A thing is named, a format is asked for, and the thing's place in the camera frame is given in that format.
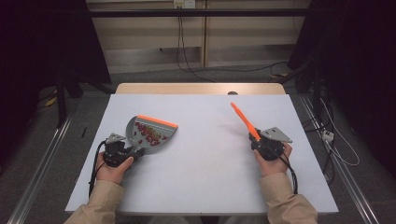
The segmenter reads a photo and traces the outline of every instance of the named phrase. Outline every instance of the forearm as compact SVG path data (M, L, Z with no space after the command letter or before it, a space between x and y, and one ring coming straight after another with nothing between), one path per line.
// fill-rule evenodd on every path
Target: forearm
M304 195L294 194L285 173L261 179L270 223L318 223L318 213Z
M65 223L114 223L122 195L121 186L98 180L88 204L80 206Z

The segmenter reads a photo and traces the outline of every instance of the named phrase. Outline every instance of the wall outlet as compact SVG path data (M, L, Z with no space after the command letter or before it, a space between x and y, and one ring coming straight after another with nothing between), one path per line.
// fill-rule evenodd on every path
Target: wall outlet
M184 0L174 0L174 8L184 8Z
M185 0L184 8L195 8L195 0Z

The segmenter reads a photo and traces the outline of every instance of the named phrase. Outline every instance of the horizontal black bar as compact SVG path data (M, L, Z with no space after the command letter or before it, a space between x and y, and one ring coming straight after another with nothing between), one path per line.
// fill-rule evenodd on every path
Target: horizontal black bar
M80 16L91 18L117 17L305 17L332 15L332 9L270 8L270 9L138 9L90 11L39 11L41 16Z

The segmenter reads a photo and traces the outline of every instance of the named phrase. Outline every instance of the white board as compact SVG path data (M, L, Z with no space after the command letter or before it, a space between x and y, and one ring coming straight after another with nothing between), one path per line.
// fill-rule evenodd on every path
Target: white board
M235 102L256 128L277 127L293 140L290 163L298 177L299 193L319 213L338 212L288 95L168 94L111 96L65 211L73 212L87 203L94 153L100 142L111 133L125 135L128 121L145 115L175 123L178 129L166 144L150 150L125 173L118 212L183 216L266 213L258 183L261 173L250 149L248 130L230 102Z

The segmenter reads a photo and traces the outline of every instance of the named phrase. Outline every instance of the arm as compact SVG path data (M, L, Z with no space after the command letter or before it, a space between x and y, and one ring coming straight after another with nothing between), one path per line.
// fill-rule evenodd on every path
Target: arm
M91 197L87 204L80 206L66 220L65 224L114 223L115 211L123 195L123 188L120 186L122 175L133 162L134 159L131 157L117 168L109 167L104 163L103 153L100 153L96 169L100 168L97 170L97 182Z
M285 143L284 147L282 156L288 157L291 146ZM281 160L266 161L257 150L254 154L262 171L260 185L270 223L318 223L318 213L312 204L305 196L293 193L286 165Z

